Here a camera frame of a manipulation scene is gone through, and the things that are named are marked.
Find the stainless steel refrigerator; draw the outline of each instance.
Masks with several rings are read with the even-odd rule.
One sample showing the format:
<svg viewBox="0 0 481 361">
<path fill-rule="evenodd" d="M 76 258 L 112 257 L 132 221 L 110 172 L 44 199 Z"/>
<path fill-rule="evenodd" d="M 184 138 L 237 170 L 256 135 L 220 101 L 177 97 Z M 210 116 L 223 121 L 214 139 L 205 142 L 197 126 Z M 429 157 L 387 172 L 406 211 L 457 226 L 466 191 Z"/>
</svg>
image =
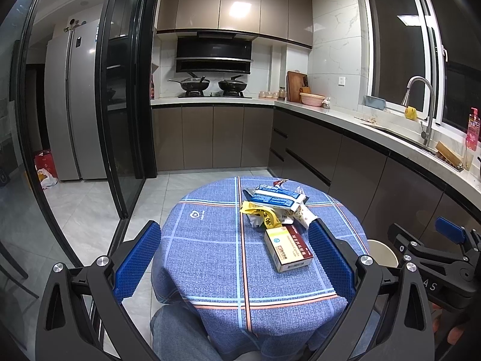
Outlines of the stainless steel refrigerator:
<svg viewBox="0 0 481 361">
<path fill-rule="evenodd" d="M 45 60 L 45 115 L 60 180 L 106 178 L 95 111 L 99 20 L 50 40 Z"/>
</svg>

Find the faucet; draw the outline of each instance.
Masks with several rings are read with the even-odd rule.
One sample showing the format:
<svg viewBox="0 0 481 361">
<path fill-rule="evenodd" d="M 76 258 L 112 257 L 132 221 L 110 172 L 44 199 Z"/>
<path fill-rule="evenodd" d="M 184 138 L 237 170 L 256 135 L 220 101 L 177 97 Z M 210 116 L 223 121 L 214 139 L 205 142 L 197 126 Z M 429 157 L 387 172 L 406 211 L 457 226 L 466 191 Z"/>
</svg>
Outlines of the faucet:
<svg viewBox="0 0 481 361">
<path fill-rule="evenodd" d="M 432 89 L 431 83 L 422 76 L 411 77 L 409 79 L 409 82 L 407 83 L 406 94 L 404 95 L 404 99 L 401 105 L 405 107 L 408 106 L 409 94 L 411 92 L 411 87 L 413 86 L 413 83 L 415 81 L 422 81 L 424 84 L 427 85 L 427 87 L 429 88 L 429 91 L 431 92 L 431 96 L 429 99 L 429 112 L 427 114 L 427 129 L 426 129 L 426 132 L 423 131 L 421 134 L 421 137 L 424 139 L 423 145 L 425 147 L 429 147 L 429 143 L 431 141 L 431 134 L 432 134 L 432 120 L 434 119 L 434 102 L 435 102 L 434 98 L 436 96 L 434 95 L 434 90 Z"/>
</svg>

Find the blue gripper pad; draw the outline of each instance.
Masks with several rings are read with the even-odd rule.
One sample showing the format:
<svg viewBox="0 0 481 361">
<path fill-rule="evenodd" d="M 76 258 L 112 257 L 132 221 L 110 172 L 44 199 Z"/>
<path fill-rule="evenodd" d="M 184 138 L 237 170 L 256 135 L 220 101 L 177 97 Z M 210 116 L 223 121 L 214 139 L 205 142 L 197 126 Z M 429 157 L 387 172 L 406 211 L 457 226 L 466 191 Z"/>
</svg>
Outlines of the blue gripper pad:
<svg viewBox="0 0 481 361">
<path fill-rule="evenodd" d="M 134 294 L 153 255 L 159 248 L 160 234 L 159 224 L 152 221 L 117 269 L 115 273 L 114 296 L 119 303 L 124 298 L 129 298 Z"/>
<path fill-rule="evenodd" d="M 436 219 L 434 227 L 441 235 L 446 236 L 457 245 L 463 244 L 466 240 L 463 229 L 443 217 L 438 217 Z"/>
<path fill-rule="evenodd" d="M 348 302 L 354 297 L 354 273 L 342 254 L 317 221 L 309 225 L 309 243 L 326 272 L 334 290 Z"/>
</svg>

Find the wooden cutting board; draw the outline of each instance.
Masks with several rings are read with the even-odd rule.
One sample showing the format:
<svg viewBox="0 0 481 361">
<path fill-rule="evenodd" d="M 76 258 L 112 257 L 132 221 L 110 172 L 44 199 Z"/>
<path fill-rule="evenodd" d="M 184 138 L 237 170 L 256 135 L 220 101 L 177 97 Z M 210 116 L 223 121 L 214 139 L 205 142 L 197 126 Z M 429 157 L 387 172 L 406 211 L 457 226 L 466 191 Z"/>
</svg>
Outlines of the wooden cutting board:
<svg viewBox="0 0 481 361">
<path fill-rule="evenodd" d="M 287 72 L 287 85 L 289 90 L 289 101 L 300 103 L 301 97 L 299 92 L 302 87 L 309 86 L 307 83 L 307 74 L 299 72 Z"/>
</svg>

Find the tablecloth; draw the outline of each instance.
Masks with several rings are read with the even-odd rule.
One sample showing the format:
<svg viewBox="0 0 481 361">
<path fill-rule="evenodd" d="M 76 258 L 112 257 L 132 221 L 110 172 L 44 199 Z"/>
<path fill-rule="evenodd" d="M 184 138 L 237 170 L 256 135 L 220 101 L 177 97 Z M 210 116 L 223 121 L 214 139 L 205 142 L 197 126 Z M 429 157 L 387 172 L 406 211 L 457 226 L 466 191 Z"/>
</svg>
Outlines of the tablecloth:
<svg viewBox="0 0 481 361">
<path fill-rule="evenodd" d="M 225 361 L 252 350 L 263 360 L 287 361 L 307 344 L 322 344 L 346 300 L 336 295 L 315 258 L 307 267 L 277 273 L 263 240 L 239 212 L 242 189 L 272 185 L 271 177 L 231 177 L 186 195 L 172 209 L 152 264 L 152 285 L 162 303 L 187 301 Z M 367 240 L 356 217 L 340 202 L 295 181 L 307 206 L 336 238 L 358 255 Z M 307 245 L 307 231 L 294 223 Z"/>
</svg>

